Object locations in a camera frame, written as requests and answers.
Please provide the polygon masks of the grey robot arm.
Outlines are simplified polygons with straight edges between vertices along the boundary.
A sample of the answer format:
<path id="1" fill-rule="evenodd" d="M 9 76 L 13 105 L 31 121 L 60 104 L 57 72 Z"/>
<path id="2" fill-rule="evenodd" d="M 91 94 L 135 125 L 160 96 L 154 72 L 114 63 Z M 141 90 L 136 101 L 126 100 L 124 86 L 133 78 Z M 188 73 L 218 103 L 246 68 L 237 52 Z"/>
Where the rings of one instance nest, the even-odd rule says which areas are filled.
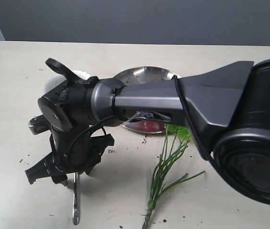
<path id="1" fill-rule="evenodd" d="M 130 86 L 116 78 L 84 80 L 52 58 L 45 63 L 65 79 L 38 99 L 41 115 L 29 122 L 33 134 L 51 133 L 51 152 L 25 172 L 30 184 L 89 173 L 114 144 L 109 134 L 94 137 L 96 130 L 149 120 L 187 127 L 227 184 L 270 205 L 270 59 Z"/>

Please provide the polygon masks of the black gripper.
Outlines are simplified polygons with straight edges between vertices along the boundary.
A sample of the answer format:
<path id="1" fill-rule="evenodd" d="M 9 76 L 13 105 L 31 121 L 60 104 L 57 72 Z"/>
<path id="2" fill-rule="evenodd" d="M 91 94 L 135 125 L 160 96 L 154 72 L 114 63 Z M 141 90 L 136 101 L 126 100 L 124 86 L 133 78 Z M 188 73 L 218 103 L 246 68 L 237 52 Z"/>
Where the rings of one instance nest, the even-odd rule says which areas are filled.
<path id="1" fill-rule="evenodd" d="M 91 135 L 92 131 L 80 137 L 51 135 L 52 152 L 25 170 L 29 184 L 32 185 L 40 178 L 52 177 L 55 184 L 67 186 L 67 174 L 77 172 L 89 175 L 101 162 L 105 149 L 114 145 L 114 138 L 110 134 L 94 137 Z"/>

